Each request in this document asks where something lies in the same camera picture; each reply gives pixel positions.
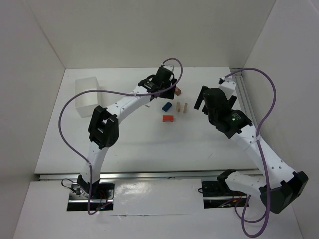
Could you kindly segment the white perforated plastic box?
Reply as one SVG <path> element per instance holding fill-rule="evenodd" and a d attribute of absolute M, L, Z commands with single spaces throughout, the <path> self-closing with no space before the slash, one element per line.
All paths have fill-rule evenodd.
<path fill-rule="evenodd" d="M 99 90 L 100 86 L 96 77 L 82 78 L 75 80 L 75 94 L 88 90 Z M 80 117 L 90 117 L 96 106 L 101 105 L 101 93 L 89 92 L 78 96 L 75 99 L 75 109 Z"/>

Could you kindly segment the blue wood block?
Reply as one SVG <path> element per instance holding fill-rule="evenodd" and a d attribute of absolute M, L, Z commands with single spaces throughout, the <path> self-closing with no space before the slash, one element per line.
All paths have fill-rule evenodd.
<path fill-rule="evenodd" d="M 172 103 L 171 102 L 167 102 L 163 107 L 162 110 L 167 112 L 170 108 L 172 107 Z"/>

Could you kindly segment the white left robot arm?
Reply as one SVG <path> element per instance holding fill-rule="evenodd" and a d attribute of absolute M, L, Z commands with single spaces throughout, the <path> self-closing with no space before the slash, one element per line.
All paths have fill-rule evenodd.
<path fill-rule="evenodd" d="M 154 75 L 141 80 L 129 96 L 105 108 L 100 105 L 94 108 L 88 128 L 88 166 L 83 168 L 77 179 L 77 183 L 87 195 L 94 195 L 98 191 L 102 164 L 108 149 L 119 138 L 120 123 L 154 98 L 174 98 L 175 88 L 170 87 L 177 79 L 174 78 L 173 71 L 173 65 L 162 65 Z"/>

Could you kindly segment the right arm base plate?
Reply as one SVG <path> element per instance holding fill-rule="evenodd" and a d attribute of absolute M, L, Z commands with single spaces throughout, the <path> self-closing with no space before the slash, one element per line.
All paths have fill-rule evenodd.
<path fill-rule="evenodd" d="M 205 209 L 243 207 L 247 195 L 239 191 L 221 189 L 217 181 L 202 181 L 198 192 L 203 196 Z"/>

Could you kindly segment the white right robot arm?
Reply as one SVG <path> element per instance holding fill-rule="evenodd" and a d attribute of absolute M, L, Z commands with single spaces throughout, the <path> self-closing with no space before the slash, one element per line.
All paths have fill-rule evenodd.
<path fill-rule="evenodd" d="M 202 111 L 209 123 L 236 143 L 261 171 L 254 178 L 228 169 L 217 178 L 219 186 L 227 191 L 240 191 L 260 198 L 272 213 L 279 214 L 303 191 L 307 175 L 288 166 L 259 136 L 251 120 L 241 110 L 232 107 L 236 96 L 227 97 L 221 88 L 202 86 L 194 108 L 204 104 Z"/>

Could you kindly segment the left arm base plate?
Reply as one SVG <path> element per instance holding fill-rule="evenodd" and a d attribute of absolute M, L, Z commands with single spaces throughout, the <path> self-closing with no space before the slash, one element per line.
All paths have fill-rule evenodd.
<path fill-rule="evenodd" d="M 88 194 L 85 193 L 81 187 L 72 183 L 69 188 L 69 197 L 67 204 L 67 211 L 79 212 L 87 211 Z M 90 211 L 112 211 L 114 199 L 114 183 L 102 183 L 99 185 L 98 191 L 92 195 L 90 199 Z"/>

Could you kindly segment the natural long wood block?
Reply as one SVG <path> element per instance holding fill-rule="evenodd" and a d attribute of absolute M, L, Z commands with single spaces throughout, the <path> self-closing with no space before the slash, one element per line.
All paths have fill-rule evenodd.
<path fill-rule="evenodd" d="M 186 113 L 186 112 L 187 112 L 187 107 L 188 107 L 188 103 L 185 103 L 185 104 L 184 104 L 184 108 L 183 108 L 183 113 Z"/>

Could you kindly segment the brown balloon wood block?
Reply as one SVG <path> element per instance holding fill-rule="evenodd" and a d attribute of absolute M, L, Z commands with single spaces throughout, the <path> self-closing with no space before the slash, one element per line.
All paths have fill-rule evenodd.
<path fill-rule="evenodd" d="M 176 87 L 176 88 L 175 88 L 175 94 L 176 94 L 177 96 L 179 96 L 179 95 L 181 94 L 181 89 L 178 88 L 178 87 Z"/>

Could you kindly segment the red arch wood block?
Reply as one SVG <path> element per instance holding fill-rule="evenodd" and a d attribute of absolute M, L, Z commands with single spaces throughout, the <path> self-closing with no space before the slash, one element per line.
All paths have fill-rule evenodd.
<path fill-rule="evenodd" d="M 174 122 L 174 115 L 163 115 L 162 122 Z"/>

